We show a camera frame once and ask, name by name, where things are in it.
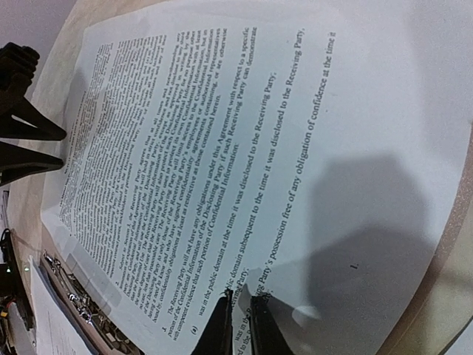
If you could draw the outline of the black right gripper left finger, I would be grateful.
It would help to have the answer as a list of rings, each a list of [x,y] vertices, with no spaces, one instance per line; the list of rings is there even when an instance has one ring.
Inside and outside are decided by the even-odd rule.
[[[196,344],[192,355],[232,355],[232,296],[221,296]]]

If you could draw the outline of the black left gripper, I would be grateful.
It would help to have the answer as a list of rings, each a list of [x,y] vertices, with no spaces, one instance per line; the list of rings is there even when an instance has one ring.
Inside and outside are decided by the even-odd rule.
[[[1,138],[62,141],[67,133],[42,115],[26,98],[40,55],[8,42],[1,48]],[[1,186],[29,175],[59,170],[64,161],[28,149],[1,150]]]

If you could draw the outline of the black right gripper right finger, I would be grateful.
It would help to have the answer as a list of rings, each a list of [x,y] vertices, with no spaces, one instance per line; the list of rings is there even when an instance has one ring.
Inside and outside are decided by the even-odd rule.
[[[251,298],[250,331],[252,354],[292,354],[265,299],[261,296]]]

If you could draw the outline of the dense text white sheet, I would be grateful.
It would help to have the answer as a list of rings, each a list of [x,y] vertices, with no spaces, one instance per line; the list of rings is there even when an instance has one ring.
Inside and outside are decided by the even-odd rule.
[[[470,1],[167,1],[84,31],[41,217],[146,354],[264,294],[298,354],[374,354],[446,228]]]

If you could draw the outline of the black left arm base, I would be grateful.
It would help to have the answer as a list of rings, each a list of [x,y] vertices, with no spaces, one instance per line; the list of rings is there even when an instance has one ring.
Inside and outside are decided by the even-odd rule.
[[[9,229],[1,233],[1,255],[1,354],[17,354],[7,330],[9,307],[16,305],[26,331],[34,329],[34,314],[18,268]]]

